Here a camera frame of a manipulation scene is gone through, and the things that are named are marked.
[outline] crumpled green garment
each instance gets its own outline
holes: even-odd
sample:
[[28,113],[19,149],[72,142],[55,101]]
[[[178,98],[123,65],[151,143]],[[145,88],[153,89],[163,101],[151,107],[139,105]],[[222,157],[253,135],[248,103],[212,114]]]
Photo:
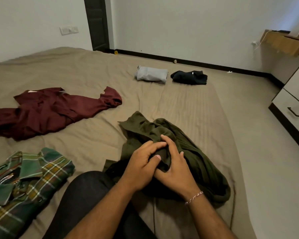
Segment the crumpled green garment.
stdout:
[[[121,160],[106,170],[106,173],[114,181],[118,181],[123,175],[128,161],[136,149],[149,140],[162,141],[160,135],[163,134],[175,142],[179,152],[184,152],[184,157],[197,185],[213,207],[218,208],[229,200],[231,189],[226,178],[178,127],[163,118],[149,122],[140,112],[135,112],[127,121],[119,122],[119,124],[127,137],[127,142],[122,147]],[[168,147],[160,149],[156,154],[160,154],[162,157],[157,168],[166,172],[171,165]],[[143,192],[153,197],[181,200],[176,193],[155,178],[144,188]]]

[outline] mattress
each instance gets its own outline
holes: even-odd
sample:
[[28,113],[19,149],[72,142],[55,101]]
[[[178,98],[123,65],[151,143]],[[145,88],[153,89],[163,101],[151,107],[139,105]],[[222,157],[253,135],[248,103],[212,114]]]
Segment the mattress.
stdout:
[[[232,196],[217,212],[238,238],[256,238],[249,219],[245,185],[234,138],[213,86],[165,85],[137,81],[137,66],[168,69],[169,74],[195,67],[61,47],[0,63],[0,108],[17,107],[13,96],[25,90],[62,87],[67,93],[99,98],[106,86],[116,89],[123,104],[95,117],[71,124],[44,136],[16,142],[0,137],[0,164],[14,151],[38,153],[41,148],[57,150],[76,166],[67,183],[55,193],[48,206],[21,236],[42,238],[68,184],[79,174],[102,171],[105,161],[119,160],[126,141],[118,121],[135,111],[148,120],[165,118],[178,126],[226,176]],[[159,239],[198,238],[188,209],[182,202],[150,198],[136,193],[132,203]]]

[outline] red shirt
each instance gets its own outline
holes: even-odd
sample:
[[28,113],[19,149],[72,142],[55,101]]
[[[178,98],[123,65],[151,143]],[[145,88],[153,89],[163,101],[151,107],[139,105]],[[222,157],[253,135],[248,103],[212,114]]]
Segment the red shirt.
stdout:
[[71,123],[122,104],[119,93],[106,87],[99,99],[69,95],[62,88],[26,90],[14,99],[18,108],[0,108],[0,136],[24,140],[57,132]]

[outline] braided bracelet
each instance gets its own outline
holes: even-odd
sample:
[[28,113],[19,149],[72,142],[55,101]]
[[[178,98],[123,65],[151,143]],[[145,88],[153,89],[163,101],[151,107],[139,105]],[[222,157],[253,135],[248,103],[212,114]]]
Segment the braided bracelet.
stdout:
[[191,198],[189,201],[187,201],[186,203],[185,203],[185,205],[188,205],[190,202],[192,202],[197,196],[199,196],[199,195],[202,195],[203,194],[203,191],[201,191],[201,192],[199,192],[197,195],[195,195],[193,198]]

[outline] plaid shirt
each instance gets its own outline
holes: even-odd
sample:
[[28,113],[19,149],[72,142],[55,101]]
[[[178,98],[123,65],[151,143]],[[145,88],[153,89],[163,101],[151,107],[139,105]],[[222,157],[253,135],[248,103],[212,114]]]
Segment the plaid shirt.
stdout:
[[72,161],[50,148],[15,152],[0,165],[0,239],[20,236],[73,171]]

